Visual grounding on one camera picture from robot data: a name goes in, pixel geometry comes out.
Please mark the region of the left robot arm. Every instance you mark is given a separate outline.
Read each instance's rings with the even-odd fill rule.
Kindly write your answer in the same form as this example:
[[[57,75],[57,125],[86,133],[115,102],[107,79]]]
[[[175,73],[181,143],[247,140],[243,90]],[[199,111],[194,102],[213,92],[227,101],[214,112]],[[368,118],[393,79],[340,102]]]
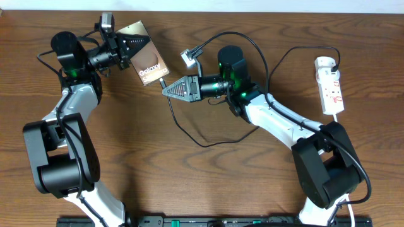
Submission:
[[[101,44],[90,34],[53,36],[50,46],[61,64],[56,74],[62,97],[42,120],[23,127],[23,137],[39,192],[75,204],[95,226],[138,226],[126,205],[100,181],[100,163],[86,122],[101,101],[103,71],[111,66],[128,68],[150,38],[112,29],[97,31]]]

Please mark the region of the white USB charger plug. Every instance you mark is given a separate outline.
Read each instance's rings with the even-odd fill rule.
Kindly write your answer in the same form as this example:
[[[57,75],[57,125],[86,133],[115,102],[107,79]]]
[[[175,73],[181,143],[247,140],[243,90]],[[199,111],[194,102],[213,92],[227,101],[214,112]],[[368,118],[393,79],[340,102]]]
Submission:
[[[314,65],[317,71],[324,67],[330,68],[331,72],[336,72],[338,70],[338,64],[336,63],[336,61],[333,58],[327,56],[317,57],[314,61]]]

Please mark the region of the white power strip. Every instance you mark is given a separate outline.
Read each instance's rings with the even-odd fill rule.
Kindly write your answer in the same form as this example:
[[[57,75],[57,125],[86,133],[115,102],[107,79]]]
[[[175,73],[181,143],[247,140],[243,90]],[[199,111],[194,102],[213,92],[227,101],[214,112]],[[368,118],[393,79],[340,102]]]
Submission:
[[[332,72],[330,67],[319,68],[316,72],[322,111],[325,115],[336,115],[344,111],[339,79],[340,72]]]

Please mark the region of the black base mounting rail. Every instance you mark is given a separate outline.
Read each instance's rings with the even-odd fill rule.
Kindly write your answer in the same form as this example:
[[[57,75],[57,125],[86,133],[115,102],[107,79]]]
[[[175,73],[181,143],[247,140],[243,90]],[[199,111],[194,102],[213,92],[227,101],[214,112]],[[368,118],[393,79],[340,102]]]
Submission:
[[[182,217],[161,217],[144,216],[134,221],[140,227],[208,227],[208,226],[303,226],[298,217],[293,216],[261,216],[261,217],[227,217],[227,218],[182,218]],[[57,227],[70,226],[95,226],[90,218],[59,218],[56,221]],[[351,226],[350,218],[335,218],[331,226]],[[355,226],[371,227],[371,218],[355,218]]]

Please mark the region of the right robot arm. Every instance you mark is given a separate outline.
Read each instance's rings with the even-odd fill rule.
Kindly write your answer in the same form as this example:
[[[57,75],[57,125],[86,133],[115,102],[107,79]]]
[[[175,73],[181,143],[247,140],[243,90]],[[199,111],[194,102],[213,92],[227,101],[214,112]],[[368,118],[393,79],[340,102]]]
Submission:
[[[307,199],[300,222],[331,226],[341,206],[352,206],[348,196],[369,177],[354,151],[345,128],[300,116],[260,90],[251,81],[242,49],[229,45],[218,52],[219,74],[184,76],[162,94],[185,102],[226,97],[236,117],[260,127],[292,151],[300,186]]]

